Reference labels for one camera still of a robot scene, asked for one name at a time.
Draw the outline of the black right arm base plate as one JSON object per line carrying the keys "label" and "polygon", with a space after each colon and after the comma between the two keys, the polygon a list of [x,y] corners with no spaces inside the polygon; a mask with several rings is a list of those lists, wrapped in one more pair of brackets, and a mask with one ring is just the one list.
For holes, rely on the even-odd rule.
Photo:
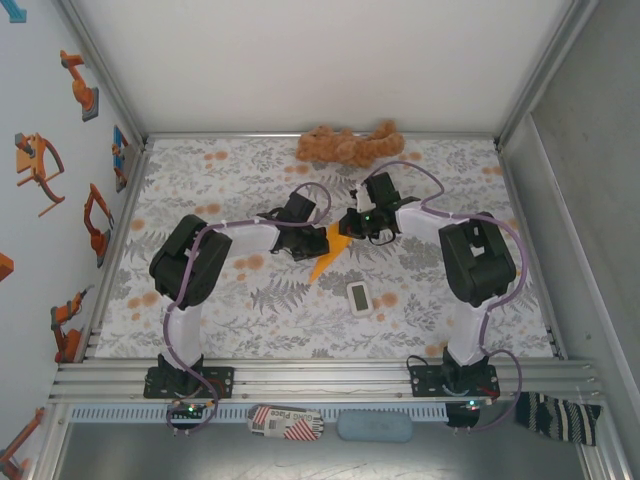
{"label": "black right arm base plate", "polygon": [[416,398],[497,398],[500,386],[496,369],[486,366],[479,374],[463,382],[462,386],[451,386],[446,382],[441,365],[413,365],[409,369],[412,395]]}

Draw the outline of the orange gripper wall sticker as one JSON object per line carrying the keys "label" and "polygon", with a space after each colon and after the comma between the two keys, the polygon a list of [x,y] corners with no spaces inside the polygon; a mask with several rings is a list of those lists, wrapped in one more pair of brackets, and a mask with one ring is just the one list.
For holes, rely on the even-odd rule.
{"label": "orange gripper wall sticker", "polygon": [[[28,173],[27,177],[17,182],[17,186],[20,187],[33,181],[51,202],[48,207],[38,214],[38,217],[41,218],[65,200],[65,196],[56,195],[49,186],[51,180],[65,172],[64,164],[54,145],[39,133],[31,135],[17,133],[14,141],[16,147],[16,172]],[[46,173],[46,154],[49,154],[56,164],[57,170],[52,174]]]}

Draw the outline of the orange paper sheet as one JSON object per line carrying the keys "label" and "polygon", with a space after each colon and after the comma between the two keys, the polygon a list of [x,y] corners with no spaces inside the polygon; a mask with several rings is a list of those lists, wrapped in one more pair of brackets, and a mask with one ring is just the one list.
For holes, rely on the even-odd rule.
{"label": "orange paper sheet", "polygon": [[338,258],[338,256],[350,245],[352,239],[343,236],[339,231],[339,223],[335,222],[327,229],[329,252],[320,256],[310,275],[309,282],[313,283],[320,275]]}

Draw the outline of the blue-grey glasses case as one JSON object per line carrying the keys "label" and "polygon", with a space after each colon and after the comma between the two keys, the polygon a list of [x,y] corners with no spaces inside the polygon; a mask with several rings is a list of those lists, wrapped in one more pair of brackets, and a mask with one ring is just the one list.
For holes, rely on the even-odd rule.
{"label": "blue-grey glasses case", "polygon": [[413,423],[401,412],[347,410],[340,413],[336,431],[344,441],[406,443],[413,437]]}

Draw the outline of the white digital timer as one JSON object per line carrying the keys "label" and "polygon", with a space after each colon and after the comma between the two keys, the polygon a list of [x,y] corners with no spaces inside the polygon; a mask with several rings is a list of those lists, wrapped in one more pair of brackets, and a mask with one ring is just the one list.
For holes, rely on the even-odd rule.
{"label": "white digital timer", "polygon": [[354,317],[366,317],[373,313],[373,301],[364,281],[349,283],[347,285],[347,298]]}

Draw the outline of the blue and orange wall sticker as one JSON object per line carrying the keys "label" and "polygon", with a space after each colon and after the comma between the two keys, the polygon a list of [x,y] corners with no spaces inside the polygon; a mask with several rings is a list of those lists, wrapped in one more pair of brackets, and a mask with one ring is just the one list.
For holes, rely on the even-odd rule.
{"label": "blue and orange wall sticker", "polygon": [[120,128],[115,125],[113,127],[113,141],[111,146],[111,154],[113,160],[113,170],[115,174],[115,189],[117,193],[124,190],[128,183],[127,156],[129,155],[129,142]]}

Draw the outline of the red white printed pouch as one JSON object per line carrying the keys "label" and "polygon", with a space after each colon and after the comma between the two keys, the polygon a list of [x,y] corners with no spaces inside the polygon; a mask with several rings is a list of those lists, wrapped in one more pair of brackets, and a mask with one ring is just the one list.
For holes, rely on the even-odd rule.
{"label": "red white printed pouch", "polygon": [[314,410],[259,404],[248,410],[247,424],[254,435],[291,441],[316,441],[324,420]]}

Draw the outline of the blue machine wall sticker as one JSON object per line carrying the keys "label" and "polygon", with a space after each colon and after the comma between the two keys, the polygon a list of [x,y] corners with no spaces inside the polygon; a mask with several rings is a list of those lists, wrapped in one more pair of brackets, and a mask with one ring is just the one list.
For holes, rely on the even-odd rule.
{"label": "blue machine wall sticker", "polygon": [[27,22],[27,10],[19,6],[16,0],[0,0],[0,5],[6,11],[10,23]]}

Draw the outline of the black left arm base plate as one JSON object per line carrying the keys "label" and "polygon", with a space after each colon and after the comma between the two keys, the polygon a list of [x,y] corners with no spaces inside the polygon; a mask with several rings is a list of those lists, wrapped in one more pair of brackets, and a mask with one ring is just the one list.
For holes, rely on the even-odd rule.
{"label": "black left arm base plate", "polygon": [[[203,367],[200,375],[214,388],[219,398],[226,399],[232,396],[234,373],[232,367]],[[146,399],[204,399],[211,398],[212,395],[200,380],[185,371],[168,371],[160,367],[151,367],[145,376],[143,397]]]}

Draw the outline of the floral printed table mat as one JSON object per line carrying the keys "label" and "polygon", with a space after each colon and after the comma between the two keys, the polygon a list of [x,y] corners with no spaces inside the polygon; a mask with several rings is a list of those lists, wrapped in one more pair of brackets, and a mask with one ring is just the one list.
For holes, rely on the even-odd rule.
{"label": "floral printed table mat", "polygon": [[[282,206],[299,190],[338,221],[366,171],[304,163],[293,138],[159,139],[150,150],[96,353],[154,357],[164,307],[149,274],[178,222],[195,214],[235,221]],[[438,210],[486,211],[514,224],[497,152],[489,140],[410,140],[386,172],[403,197]],[[438,245],[401,237],[351,243],[316,279],[311,260],[285,252],[229,259],[201,318],[210,358],[438,357],[452,337],[456,300]],[[364,281],[374,311],[354,317],[347,285]]]}

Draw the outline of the grey metal shelf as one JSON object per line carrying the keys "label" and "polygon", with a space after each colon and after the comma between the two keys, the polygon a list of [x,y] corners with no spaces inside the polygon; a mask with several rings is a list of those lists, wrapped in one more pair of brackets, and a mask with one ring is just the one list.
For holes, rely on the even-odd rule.
{"label": "grey metal shelf", "polygon": [[191,438],[160,425],[74,424],[55,480],[584,480],[577,448],[513,424],[455,434],[418,424],[407,443],[261,438],[218,424]]}

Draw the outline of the black white striped sock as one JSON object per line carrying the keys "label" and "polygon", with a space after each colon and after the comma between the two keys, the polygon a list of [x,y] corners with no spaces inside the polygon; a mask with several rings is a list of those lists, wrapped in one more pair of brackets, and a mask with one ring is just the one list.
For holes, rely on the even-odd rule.
{"label": "black white striped sock", "polygon": [[575,403],[541,393],[523,392],[516,403],[516,422],[547,438],[595,446],[599,405]]}

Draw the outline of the brown plush toy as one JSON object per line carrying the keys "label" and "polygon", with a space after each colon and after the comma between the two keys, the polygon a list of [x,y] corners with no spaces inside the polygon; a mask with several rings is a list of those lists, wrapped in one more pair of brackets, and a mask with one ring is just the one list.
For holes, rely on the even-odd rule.
{"label": "brown plush toy", "polygon": [[382,122],[365,136],[355,135],[351,129],[337,132],[331,126],[320,125],[300,136],[295,158],[369,168],[377,159],[401,154],[404,147],[405,138],[392,120]]}

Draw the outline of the aluminium frame rail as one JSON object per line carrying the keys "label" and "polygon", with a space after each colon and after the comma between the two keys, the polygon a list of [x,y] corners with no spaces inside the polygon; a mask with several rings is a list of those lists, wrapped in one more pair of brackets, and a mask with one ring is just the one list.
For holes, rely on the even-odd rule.
{"label": "aluminium frame rail", "polygon": [[496,152],[500,166],[503,170],[506,189],[509,194],[514,216],[518,223],[518,229],[523,242],[526,245],[528,258],[529,258],[529,272],[533,279],[533,286],[538,298],[538,304],[540,306],[541,315],[547,337],[553,355],[559,360],[566,360],[566,350],[564,342],[561,338],[558,323],[556,321],[554,308],[549,297],[548,289],[546,287],[544,275],[541,270],[539,258],[537,256],[536,248],[533,242],[529,224],[526,218],[524,206],[521,200],[520,192],[518,190],[515,177],[511,172],[511,166],[504,154],[504,148],[495,144]]}
{"label": "aluminium frame rail", "polygon": [[109,251],[106,256],[104,275],[96,295],[94,309],[81,335],[76,356],[74,358],[75,363],[82,363],[85,360],[90,339],[94,332],[98,331],[102,326],[119,265],[123,258],[124,248],[128,238],[128,232],[130,230],[130,223],[133,220],[136,203],[145,178],[148,160],[149,145],[145,143],[137,154],[136,162],[133,166],[132,179],[130,180],[129,186],[126,188],[127,194],[123,210],[115,228],[115,234],[112,238]]}
{"label": "aluminium frame rail", "polygon": [[[90,358],[59,367],[51,403],[142,402],[152,359]],[[400,359],[207,359],[211,367],[234,369],[231,403],[410,401],[412,389]],[[520,360],[525,391],[585,403],[605,399],[597,370],[587,361]]]}

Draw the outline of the aluminium frame post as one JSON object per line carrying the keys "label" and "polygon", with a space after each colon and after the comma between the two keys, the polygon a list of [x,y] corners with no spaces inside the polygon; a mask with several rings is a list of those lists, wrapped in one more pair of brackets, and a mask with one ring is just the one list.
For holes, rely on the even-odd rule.
{"label": "aluminium frame post", "polygon": [[126,96],[124,88],[106,58],[106,50],[101,46],[96,35],[90,29],[88,19],[76,0],[50,0],[65,28],[74,38],[81,55],[89,61],[89,68],[101,87],[103,87],[113,105],[128,128],[132,139],[141,147],[146,145],[148,133]]}
{"label": "aluminium frame post", "polygon": [[599,0],[570,0],[567,11],[549,36],[504,125],[494,138],[498,150],[509,142],[523,118],[535,108],[598,4]]}

